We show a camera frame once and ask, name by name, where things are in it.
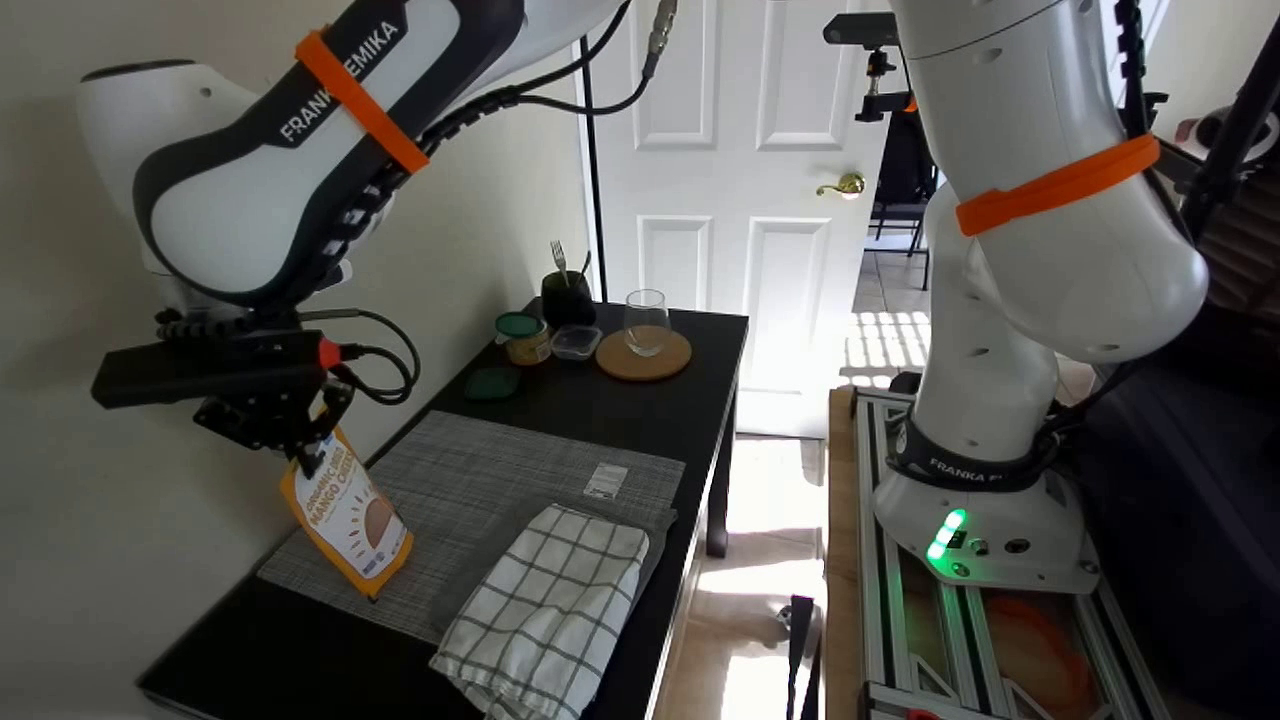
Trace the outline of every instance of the gray mat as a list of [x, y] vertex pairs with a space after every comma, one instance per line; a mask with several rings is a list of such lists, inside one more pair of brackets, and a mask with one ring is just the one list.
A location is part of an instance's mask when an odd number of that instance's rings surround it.
[[[626, 467], [611, 501], [582, 495], [600, 463]], [[675, 520], [683, 463], [433, 411], [366, 477], [415, 537], [411, 560], [380, 601], [354, 595], [305, 533], [293, 533], [254, 575], [441, 644], [470, 586], [548, 505], [645, 528], [651, 545], [638, 567], [645, 586]]]

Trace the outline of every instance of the coaster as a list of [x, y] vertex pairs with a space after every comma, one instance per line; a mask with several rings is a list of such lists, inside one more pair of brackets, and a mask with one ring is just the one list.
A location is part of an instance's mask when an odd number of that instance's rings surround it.
[[607, 332], [594, 348], [600, 370], [633, 383], [681, 375], [687, 359], [692, 359], [692, 345], [681, 332], [667, 332], [667, 348], [655, 356], [636, 356], [626, 348], [626, 332]]

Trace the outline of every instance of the black table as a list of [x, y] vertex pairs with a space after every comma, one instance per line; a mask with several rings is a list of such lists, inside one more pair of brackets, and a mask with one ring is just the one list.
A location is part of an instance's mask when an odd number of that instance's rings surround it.
[[[692, 340], [692, 363], [675, 381], [619, 383], [607, 381], [594, 363], [550, 359], [524, 370], [510, 400], [469, 400], [469, 370], [498, 363], [498, 351], [482, 348], [422, 408], [683, 459], [683, 485], [675, 492], [675, 524], [663, 560], [655, 564], [617, 644], [594, 705], [588, 707], [588, 714], [594, 720], [645, 714], [655, 699], [667, 623], [696, 548], [692, 533], [701, 506], [708, 506], [708, 552], [725, 557], [727, 545], [725, 510], [734, 423], [734, 368], [747, 318], [671, 313], [671, 322]], [[427, 669], [433, 652], [433, 644], [364, 623], [329, 603], [249, 575], [140, 674], [140, 687], [155, 705], [237, 720], [477, 714], [477, 707]]]

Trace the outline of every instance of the white wall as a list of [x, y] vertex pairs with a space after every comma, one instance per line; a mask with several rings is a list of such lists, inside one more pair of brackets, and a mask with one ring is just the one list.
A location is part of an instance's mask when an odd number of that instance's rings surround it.
[[1168, 0], [1145, 78], [1173, 96], [1156, 132], [1173, 136], [1180, 119], [1233, 104], [1277, 15], [1277, 0]]
[[[72, 86], [195, 54], [269, 86], [340, 0], [0, 0], [0, 714], [147, 714], [134, 674], [287, 528], [276, 454], [191, 408], [105, 411], [105, 348], [143, 345], [155, 294], [74, 138]], [[548, 239], [582, 249], [575, 119], [510, 111], [445, 145], [323, 305], [411, 328], [411, 408], [354, 403], [374, 446], [530, 294]]]

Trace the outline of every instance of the white checkered cloth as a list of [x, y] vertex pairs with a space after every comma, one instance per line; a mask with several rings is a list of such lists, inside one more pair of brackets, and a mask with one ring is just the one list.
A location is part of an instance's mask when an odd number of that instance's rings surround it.
[[433, 669], [482, 714], [575, 720], [636, 603], [648, 537], [542, 506], [446, 623]]

